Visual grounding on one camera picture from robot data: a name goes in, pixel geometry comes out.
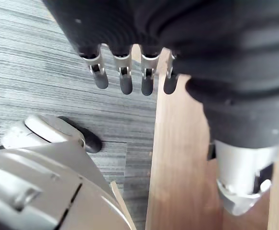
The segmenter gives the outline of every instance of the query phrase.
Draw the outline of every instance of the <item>robotic hand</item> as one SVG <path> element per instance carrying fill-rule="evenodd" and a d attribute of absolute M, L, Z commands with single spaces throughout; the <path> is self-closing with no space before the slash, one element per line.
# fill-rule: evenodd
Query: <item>robotic hand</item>
<path fill-rule="evenodd" d="M 164 90 L 173 93 L 178 74 L 192 76 L 186 90 L 203 104 L 224 207 L 240 215 L 269 189 L 279 151 L 278 0 L 43 1 L 101 89 L 101 43 L 124 94 L 132 92 L 133 44 L 141 46 L 144 95 L 162 47 L 171 49 Z"/>

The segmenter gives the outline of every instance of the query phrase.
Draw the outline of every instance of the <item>wood edge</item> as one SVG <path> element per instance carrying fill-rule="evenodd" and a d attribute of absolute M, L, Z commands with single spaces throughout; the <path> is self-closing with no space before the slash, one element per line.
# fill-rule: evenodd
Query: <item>wood edge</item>
<path fill-rule="evenodd" d="M 111 188 L 112 188 L 112 192 L 114 193 L 114 196 L 115 196 L 118 204 L 120 205 L 120 207 L 122 209 L 123 214 L 125 215 L 127 221 L 129 222 L 129 224 L 131 226 L 131 229 L 132 230 L 136 230 L 136 226 L 135 226 L 135 224 L 134 224 L 134 222 L 132 220 L 132 217 L 131 217 L 131 215 L 129 213 L 129 210 L 126 207 L 126 204 L 125 204 L 125 202 L 124 202 L 124 200 L 123 200 L 123 198 L 121 196 L 121 193 L 119 192 L 119 188 L 118 188 L 118 186 L 117 186 L 115 181 L 111 182 Z"/>

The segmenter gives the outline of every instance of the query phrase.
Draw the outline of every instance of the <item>gray carpet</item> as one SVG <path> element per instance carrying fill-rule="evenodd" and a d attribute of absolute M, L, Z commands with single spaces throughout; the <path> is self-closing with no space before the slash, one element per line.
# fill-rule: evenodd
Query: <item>gray carpet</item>
<path fill-rule="evenodd" d="M 122 94 L 111 53 L 103 47 L 110 85 L 99 90 L 85 63 L 39 0 L 0 0 L 0 138 L 32 113 L 64 115 L 104 141 L 92 156 L 108 182 L 116 180 L 139 230 L 144 229 L 156 110 L 156 90 L 140 92 L 133 62 L 131 95 Z"/>

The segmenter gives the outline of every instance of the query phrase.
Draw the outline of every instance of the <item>black rubber sleeve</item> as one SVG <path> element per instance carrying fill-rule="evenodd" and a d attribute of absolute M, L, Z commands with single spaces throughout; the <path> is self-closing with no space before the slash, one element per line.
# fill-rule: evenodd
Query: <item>black rubber sleeve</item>
<path fill-rule="evenodd" d="M 173 67 L 191 75 L 186 89 L 203 103 L 213 138 L 279 144 L 279 0 L 153 4 L 141 5 L 137 26 L 178 52 Z"/>
<path fill-rule="evenodd" d="M 279 144 L 279 0 L 43 1 L 79 53 L 100 43 L 176 51 L 214 139 Z"/>

